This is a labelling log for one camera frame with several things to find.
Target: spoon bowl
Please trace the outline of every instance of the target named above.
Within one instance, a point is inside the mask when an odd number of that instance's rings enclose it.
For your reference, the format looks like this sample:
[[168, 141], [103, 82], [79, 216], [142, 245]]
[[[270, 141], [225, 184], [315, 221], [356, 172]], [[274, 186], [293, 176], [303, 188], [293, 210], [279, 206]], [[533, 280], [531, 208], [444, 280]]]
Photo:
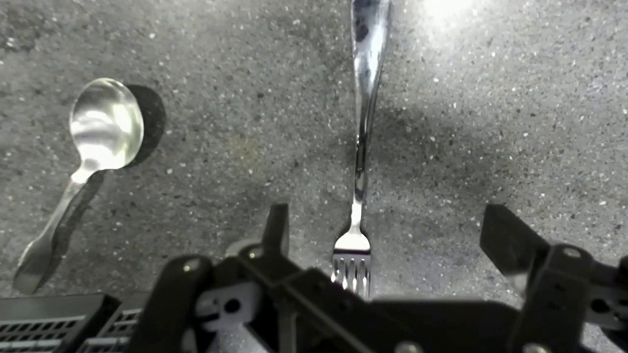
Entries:
[[79, 194], [97, 170], [130, 165], [144, 143], [144, 117], [136, 96], [115, 78], [97, 78], [83, 88], [71, 112], [71, 135], [81, 155], [60, 206], [20, 257], [15, 288], [36, 292], [62, 259], [60, 225], [75, 210]]

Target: speckled gray surface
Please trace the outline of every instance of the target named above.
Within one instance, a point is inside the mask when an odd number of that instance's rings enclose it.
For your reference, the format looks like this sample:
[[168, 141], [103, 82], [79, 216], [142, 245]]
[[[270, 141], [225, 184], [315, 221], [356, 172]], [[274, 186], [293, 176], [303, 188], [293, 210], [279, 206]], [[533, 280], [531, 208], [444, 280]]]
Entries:
[[[478, 247], [489, 200], [605, 263], [628, 253], [628, 2], [393, 6], [376, 294], [515, 304]], [[293, 259], [329, 268], [352, 192], [350, 55], [346, 0], [0, 0], [0, 294], [77, 166], [68, 114], [97, 76], [156, 90], [168, 125], [105, 174], [44, 294], [148, 290], [174, 255], [260, 235], [274, 202], [291, 202]]]

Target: fork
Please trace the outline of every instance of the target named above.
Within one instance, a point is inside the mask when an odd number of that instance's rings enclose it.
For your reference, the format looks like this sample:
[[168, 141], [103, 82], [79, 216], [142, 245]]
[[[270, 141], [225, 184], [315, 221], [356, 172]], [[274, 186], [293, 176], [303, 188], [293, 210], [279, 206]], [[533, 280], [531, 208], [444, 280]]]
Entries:
[[352, 2], [352, 41], [356, 78], [356, 188], [352, 202], [350, 229], [334, 243], [332, 282], [346, 290], [372, 296], [372, 241], [366, 235], [364, 212], [368, 192], [368, 143], [374, 125], [376, 98], [380, 84], [382, 53], [389, 35], [391, 0]]

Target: spoon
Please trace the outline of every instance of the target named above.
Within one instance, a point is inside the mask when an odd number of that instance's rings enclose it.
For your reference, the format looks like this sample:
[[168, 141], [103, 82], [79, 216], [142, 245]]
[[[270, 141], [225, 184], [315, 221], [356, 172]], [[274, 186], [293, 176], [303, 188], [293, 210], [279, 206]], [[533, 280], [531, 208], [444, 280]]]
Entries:
[[124, 168], [136, 159], [144, 141], [144, 117], [136, 96], [119, 80], [93, 80], [75, 100], [71, 135], [81, 166], [73, 172], [40, 237], [22, 253], [15, 288], [26, 294], [36, 292], [54, 274], [56, 259], [62, 259], [60, 223], [73, 214], [87, 180], [99, 170]]

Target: fork handle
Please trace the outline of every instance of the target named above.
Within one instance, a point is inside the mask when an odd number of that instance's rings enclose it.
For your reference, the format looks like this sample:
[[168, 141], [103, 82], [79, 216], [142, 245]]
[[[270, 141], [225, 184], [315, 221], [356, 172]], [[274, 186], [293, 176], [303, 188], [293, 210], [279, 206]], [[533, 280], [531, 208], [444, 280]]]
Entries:
[[354, 82], [356, 82], [356, 188], [352, 227], [362, 227], [368, 192], [368, 147], [374, 127], [380, 63], [389, 37], [391, 0], [354, 0], [352, 4]]

